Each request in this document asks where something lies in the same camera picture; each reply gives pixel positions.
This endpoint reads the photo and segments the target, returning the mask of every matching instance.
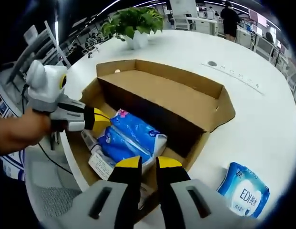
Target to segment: cardboard box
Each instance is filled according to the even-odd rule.
[[[126,110],[168,136],[163,156],[189,170],[209,134],[235,116],[225,87],[203,76],[168,65],[126,60],[97,65],[97,78],[82,92],[82,102],[113,117]],[[100,178],[90,168],[91,156],[80,133],[67,133],[78,166],[92,185]],[[157,189],[155,166],[143,183]],[[138,220],[158,205],[157,194],[141,209]]]

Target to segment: blue package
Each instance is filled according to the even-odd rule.
[[[121,160],[142,156],[142,163],[149,160],[152,155],[132,142],[114,126],[105,129],[104,135],[98,138],[103,153],[118,163]]]
[[[269,188],[250,169],[232,162],[218,192],[239,216],[257,218],[270,195]]]
[[[159,151],[167,141],[166,135],[162,135],[140,118],[122,109],[111,119],[111,123],[151,154]]]

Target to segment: cardboard box lid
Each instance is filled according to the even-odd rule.
[[[158,104],[207,132],[235,116],[223,85],[168,65],[142,60],[100,63],[97,77]]]

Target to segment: potted plant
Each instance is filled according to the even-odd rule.
[[[127,41],[131,49],[139,49],[148,44],[147,34],[163,31],[163,17],[151,7],[131,7],[113,15],[102,25],[105,36],[112,34]]]

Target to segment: white table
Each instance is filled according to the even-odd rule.
[[[270,188],[264,218],[284,193],[296,167],[296,106],[284,76],[258,54],[223,38],[191,31],[163,31],[149,36],[149,46],[129,50],[127,44],[111,39],[100,53],[84,56],[67,74],[65,93],[80,99],[81,91],[96,77],[96,64],[122,59],[142,59],[185,69],[223,84],[236,111],[233,120],[213,131],[189,171],[216,190],[231,162],[253,170]],[[240,80],[205,66],[214,61],[225,71],[242,74],[259,84],[262,94]],[[68,145],[62,144],[81,190],[88,188]],[[141,227],[163,226],[159,208],[145,217]]]

